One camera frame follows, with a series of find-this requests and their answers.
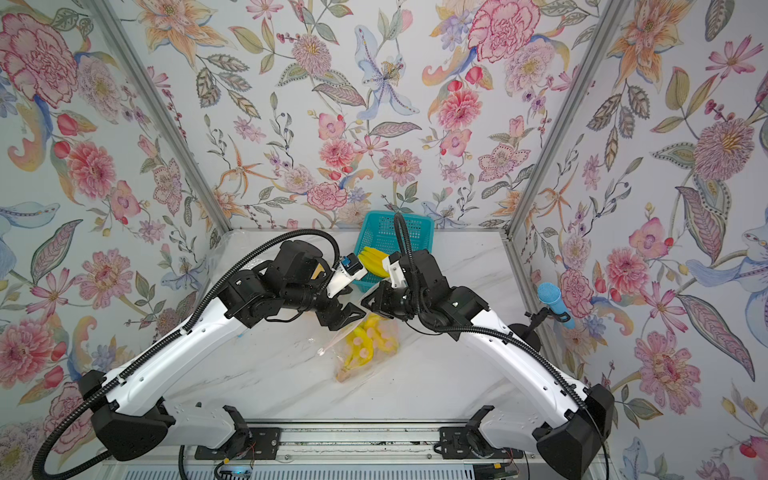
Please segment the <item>pink dotted zip bag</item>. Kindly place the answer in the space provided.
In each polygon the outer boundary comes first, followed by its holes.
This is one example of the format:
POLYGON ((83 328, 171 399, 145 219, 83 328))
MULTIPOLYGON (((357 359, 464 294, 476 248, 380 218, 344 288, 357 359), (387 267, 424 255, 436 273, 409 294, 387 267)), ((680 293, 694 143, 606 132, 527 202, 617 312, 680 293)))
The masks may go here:
POLYGON ((334 360, 334 378, 343 383, 387 361, 400 351, 396 320, 368 314, 343 327, 317 351, 334 360))

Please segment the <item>yellow banana bunch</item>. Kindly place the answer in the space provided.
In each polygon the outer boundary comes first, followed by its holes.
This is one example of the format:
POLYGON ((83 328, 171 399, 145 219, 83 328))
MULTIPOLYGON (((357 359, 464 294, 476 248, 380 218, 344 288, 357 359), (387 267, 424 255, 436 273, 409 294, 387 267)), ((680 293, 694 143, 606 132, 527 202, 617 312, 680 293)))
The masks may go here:
POLYGON ((383 266, 383 261, 388 257, 388 254, 368 246, 365 246, 363 250, 358 254, 358 259, 363 264, 365 269, 378 278, 389 277, 389 272, 383 266))

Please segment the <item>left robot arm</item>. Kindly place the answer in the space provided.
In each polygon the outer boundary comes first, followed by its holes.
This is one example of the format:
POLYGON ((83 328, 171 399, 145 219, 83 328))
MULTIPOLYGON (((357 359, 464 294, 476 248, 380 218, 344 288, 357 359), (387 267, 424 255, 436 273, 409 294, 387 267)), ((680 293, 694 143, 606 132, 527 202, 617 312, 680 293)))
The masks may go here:
POLYGON ((33 478, 51 478, 45 469, 49 455, 84 414, 105 450, 58 473, 60 479, 109 458, 135 460, 159 446, 238 454, 250 430, 235 407, 172 404, 167 391, 229 340, 262 321, 278 322, 283 309, 312 312, 331 331, 363 319, 362 309, 339 297, 366 273, 358 257, 342 255, 323 230, 289 231, 254 248, 213 283, 183 323, 123 366, 91 371, 79 381, 83 402, 47 435, 32 464, 33 478))

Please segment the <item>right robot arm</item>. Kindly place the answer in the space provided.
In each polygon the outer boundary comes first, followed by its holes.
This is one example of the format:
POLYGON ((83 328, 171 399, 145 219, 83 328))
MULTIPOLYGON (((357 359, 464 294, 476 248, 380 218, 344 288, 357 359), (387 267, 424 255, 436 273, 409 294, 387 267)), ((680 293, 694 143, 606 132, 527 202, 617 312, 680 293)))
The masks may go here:
POLYGON ((369 290, 362 305, 388 319, 418 319, 432 334, 475 349, 533 404, 526 419, 488 405, 467 423, 482 456, 493 450, 536 452, 565 479, 580 479, 598 455, 607 455, 615 410, 613 394, 588 387, 551 362, 508 327, 466 286, 452 286, 427 250, 413 247, 404 215, 391 220, 397 248, 383 260, 389 277, 369 290))

